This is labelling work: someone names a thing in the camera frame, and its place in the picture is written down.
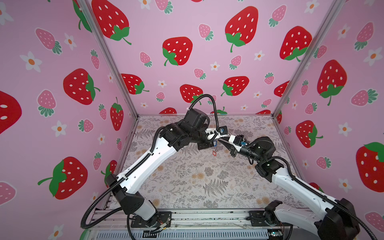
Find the grey keyring loop yellow tag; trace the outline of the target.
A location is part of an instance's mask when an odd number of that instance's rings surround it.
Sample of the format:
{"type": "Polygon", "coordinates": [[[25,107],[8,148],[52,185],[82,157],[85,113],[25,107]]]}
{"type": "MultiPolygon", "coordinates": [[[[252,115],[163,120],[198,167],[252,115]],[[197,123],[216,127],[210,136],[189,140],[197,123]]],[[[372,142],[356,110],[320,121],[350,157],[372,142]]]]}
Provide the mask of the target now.
{"type": "Polygon", "coordinates": [[[218,151],[218,144],[219,144],[218,139],[219,139],[219,137],[216,137],[215,140],[213,141],[214,151],[216,151],[216,152],[218,151]]]}

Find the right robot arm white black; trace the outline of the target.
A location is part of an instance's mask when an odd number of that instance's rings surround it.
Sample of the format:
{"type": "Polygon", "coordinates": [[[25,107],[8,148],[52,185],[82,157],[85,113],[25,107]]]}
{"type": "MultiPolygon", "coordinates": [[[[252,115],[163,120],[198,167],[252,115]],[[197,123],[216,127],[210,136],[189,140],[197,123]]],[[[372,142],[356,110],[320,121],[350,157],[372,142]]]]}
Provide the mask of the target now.
{"type": "Polygon", "coordinates": [[[288,191],[310,211],[291,208],[275,201],[266,208],[269,222],[288,223],[322,240],[353,240],[360,233],[354,206],[346,199],[337,200],[293,175],[287,160],[274,156],[274,143],[260,137],[247,144],[242,136],[219,139],[232,156],[241,155],[255,163],[258,174],[288,191]]]}

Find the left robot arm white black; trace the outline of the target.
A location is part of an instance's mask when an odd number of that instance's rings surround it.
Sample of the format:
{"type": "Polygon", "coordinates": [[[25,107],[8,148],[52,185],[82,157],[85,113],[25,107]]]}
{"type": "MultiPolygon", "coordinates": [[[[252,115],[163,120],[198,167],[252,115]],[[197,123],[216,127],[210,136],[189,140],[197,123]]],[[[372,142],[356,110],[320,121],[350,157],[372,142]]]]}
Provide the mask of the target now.
{"type": "Polygon", "coordinates": [[[189,109],[180,121],[158,128],[151,148],[129,168],[106,178],[126,215],[135,214],[145,221],[156,219],[157,209],[139,193],[142,184],[166,159],[190,143],[196,143],[200,149],[212,147],[221,134],[217,117],[215,123],[216,127],[211,129],[210,118],[204,112],[189,109]]]}

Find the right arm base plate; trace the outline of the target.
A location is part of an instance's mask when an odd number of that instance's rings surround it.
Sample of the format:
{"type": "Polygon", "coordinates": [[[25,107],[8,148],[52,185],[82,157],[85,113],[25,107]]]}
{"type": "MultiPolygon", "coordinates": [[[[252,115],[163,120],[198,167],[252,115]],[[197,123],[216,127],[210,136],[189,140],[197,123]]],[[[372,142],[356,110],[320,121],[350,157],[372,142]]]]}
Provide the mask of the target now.
{"type": "Polygon", "coordinates": [[[253,227],[290,227],[291,224],[283,223],[277,219],[274,213],[262,210],[249,211],[246,217],[253,227]]]}

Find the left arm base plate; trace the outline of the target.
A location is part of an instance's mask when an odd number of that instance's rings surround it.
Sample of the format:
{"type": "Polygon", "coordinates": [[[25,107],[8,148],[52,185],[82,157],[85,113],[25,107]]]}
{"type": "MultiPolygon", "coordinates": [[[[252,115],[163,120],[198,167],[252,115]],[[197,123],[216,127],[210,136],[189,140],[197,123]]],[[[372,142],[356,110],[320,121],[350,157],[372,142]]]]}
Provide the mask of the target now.
{"type": "Polygon", "coordinates": [[[130,227],[132,228],[167,228],[171,226],[172,212],[160,211],[155,213],[149,220],[144,220],[136,215],[131,219],[130,227]]]}

